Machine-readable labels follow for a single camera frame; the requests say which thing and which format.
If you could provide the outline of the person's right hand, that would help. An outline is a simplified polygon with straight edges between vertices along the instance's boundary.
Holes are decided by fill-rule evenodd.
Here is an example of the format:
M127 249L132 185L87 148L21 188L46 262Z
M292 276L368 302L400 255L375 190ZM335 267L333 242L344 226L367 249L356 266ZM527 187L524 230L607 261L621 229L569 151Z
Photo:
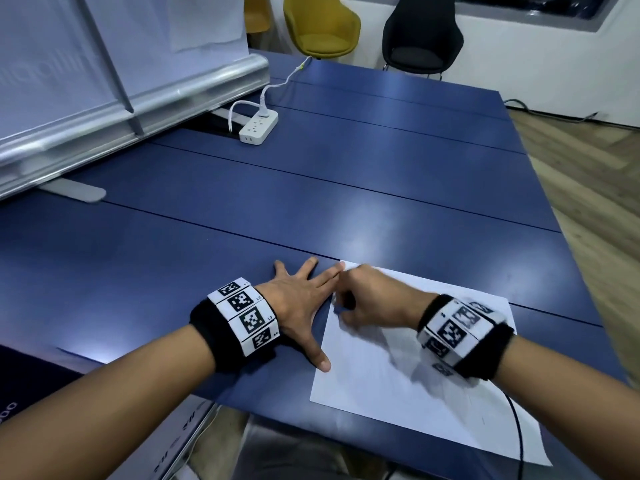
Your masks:
M415 289L372 268L367 309L372 325L419 330L422 317L437 293ZM352 329L363 326L348 326Z

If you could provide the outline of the person's left hand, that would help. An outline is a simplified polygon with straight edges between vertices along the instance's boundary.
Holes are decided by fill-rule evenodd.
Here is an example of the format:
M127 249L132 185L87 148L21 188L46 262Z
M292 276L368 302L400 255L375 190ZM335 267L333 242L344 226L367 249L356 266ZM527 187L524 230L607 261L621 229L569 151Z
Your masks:
M300 335L313 335L316 312L333 294L322 295L317 290L317 276L309 278L318 262L316 257L310 257L288 280L271 279L256 286L276 313L281 332L297 345Z

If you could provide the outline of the white paper sheet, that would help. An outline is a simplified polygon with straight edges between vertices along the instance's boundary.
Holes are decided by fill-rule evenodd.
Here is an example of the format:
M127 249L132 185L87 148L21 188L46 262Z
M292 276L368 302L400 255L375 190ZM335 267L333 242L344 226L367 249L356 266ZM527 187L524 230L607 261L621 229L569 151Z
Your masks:
M311 402L519 460L503 391L489 381L444 376L415 331L352 330L334 306L332 296L321 345L332 368L316 371Z

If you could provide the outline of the person's right forearm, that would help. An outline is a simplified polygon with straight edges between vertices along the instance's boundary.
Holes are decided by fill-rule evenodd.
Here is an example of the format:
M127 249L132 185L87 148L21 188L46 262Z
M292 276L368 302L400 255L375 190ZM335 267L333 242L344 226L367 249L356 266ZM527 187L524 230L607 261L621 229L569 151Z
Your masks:
M519 336L493 382L602 480L640 480L640 392Z

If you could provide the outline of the person's left forearm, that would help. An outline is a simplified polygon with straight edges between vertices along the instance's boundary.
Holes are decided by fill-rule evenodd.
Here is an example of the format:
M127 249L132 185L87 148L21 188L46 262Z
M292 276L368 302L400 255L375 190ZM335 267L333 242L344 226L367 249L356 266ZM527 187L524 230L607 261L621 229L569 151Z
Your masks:
M0 425L0 480L106 480L215 370L188 325L91 371Z

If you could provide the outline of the white marker wrist band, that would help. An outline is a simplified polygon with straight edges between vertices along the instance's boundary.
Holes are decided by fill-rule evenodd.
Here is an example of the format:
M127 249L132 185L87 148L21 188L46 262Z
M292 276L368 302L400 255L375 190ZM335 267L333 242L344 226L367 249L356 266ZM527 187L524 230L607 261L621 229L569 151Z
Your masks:
M457 367L497 326L514 331L507 316L471 298L439 296L423 315L417 340L434 356L431 368L454 381L477 382L460 375Z
M280 337L276 313L264 296L244 278L238 278L207 295L222 314L244 357Z

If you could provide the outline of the black wrist sweatband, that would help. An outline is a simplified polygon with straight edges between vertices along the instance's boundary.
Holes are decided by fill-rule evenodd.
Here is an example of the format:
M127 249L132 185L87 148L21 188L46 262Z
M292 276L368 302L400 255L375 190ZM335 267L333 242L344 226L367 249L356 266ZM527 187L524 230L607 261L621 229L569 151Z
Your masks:
M482 340L479 345L460 362L457 367L460 375L482 380L493 379L502 356L514 336L515 329L512 332L508 329L503 329L502 326L495 327L488 337Z
M263 360L271 356L280 338L277 320L273 319L241 339L231 321L208 298L192 309L189 323L204 339L214 358L215 371L220 373L237 373L258 357Z

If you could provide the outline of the person's grey trousers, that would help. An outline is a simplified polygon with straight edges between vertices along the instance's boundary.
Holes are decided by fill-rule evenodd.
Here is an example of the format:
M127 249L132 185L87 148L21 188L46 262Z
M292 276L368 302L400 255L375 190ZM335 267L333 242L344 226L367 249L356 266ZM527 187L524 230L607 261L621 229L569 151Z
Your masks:
M299 428L249 416L230 480L356 480L340 445Z

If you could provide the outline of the white power strip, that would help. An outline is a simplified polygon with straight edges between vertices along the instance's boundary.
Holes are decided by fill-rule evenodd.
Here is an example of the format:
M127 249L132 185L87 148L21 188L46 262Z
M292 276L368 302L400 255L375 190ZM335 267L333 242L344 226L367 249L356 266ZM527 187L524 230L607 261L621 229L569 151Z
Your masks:
M274 110L267 110L266 116L256 113L245 126L239 131L239 140L245 144L258 146L263 144L266 138L278 123L278 113Z

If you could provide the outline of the white printed carton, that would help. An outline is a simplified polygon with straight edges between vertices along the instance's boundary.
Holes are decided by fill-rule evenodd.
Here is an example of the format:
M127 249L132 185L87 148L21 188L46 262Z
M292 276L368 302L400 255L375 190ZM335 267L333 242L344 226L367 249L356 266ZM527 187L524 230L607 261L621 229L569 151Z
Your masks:
M163 480L196 434L214 403L190 395L108 476L108 480Z

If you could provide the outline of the silver banner stand base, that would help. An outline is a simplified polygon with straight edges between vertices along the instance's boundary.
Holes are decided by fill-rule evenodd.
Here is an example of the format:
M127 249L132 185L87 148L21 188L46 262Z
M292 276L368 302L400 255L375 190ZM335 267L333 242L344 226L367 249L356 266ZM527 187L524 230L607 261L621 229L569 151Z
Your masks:
M0 201L249 95L270 82L268 59L248 56L132 97L0 139Z

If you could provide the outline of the silver banner stand foot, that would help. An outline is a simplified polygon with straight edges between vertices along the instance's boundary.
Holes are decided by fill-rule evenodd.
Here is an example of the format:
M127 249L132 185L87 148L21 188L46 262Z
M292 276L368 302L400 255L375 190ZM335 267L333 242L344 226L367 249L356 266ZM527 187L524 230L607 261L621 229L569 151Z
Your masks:
M98 203L106 197L101 187L84 184L68 178L55 178L38 186L39 190L85 203Z

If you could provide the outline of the yellow shell chair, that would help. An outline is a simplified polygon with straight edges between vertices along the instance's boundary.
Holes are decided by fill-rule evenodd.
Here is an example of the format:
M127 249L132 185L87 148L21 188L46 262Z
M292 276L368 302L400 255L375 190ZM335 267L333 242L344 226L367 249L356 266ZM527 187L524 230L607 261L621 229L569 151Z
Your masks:
M361 20L340 0L284 0L284 19L294 46L315 59L336 59L356 49Z

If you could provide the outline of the orange shell chair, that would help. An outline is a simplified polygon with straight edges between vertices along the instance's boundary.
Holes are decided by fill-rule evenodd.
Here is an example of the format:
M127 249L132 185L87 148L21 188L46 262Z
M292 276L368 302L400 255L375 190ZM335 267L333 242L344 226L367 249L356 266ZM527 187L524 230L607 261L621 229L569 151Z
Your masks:
M260 34L270 30L269 0L244 0L244 22L247 34Z

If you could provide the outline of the black shell chair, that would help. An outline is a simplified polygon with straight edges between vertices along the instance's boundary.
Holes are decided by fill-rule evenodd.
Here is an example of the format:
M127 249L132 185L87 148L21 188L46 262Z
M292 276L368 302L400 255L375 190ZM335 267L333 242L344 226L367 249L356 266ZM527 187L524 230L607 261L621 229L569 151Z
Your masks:
M464 44L455 19L455 1L398 0L383 28L383 71L437 74L442 80Z

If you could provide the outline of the white sheet on banner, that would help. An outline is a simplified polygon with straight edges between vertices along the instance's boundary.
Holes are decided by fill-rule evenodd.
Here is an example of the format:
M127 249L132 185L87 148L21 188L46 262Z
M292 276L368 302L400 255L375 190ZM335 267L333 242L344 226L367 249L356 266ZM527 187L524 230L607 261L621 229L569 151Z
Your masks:
M166 0L173 52L229 43L244 34L244 0Z

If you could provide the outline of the silver banner support pole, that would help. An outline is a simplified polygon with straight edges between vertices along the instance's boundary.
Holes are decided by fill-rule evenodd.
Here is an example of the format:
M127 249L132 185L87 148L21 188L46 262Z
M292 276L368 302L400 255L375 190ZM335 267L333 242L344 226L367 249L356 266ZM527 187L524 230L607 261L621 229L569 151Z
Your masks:
M97 53L99 54L102 65L104 66L103 71L106 74L106 78L109 81L109 85L114 92L117 100L123 105L124 110L129 113L130 118L127 120L129 126L131 127L133 133L136 136L144 136L144 131L142 125L140 124L137 116L134 115L134 108L131 104L131 101L126 93L124 85L121 81L121 78L116 70L116 67L113 63L111 55L109 54L108 48L104 42L104 39L99 31L98 25L90 11L90 8L86 2L86 0L74 0L79 12L81 14L84 23L87 26L87 29L90 33L91 39L96 47Z

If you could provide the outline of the dark blue printed panel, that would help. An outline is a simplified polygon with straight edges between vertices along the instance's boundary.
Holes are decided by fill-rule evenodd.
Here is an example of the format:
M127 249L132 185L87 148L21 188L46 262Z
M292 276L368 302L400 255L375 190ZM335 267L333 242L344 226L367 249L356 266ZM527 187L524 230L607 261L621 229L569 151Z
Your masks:
M82 373L0 345L0 425Z

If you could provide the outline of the white roll-up banner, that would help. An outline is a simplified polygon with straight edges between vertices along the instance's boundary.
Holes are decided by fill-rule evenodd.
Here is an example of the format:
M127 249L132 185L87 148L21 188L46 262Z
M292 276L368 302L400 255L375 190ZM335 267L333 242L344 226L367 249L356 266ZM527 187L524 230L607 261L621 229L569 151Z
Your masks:
M86 0L130 99L244 58L235 41L173 52L166 0ZM0 139L116 102L74 0L0 0Z

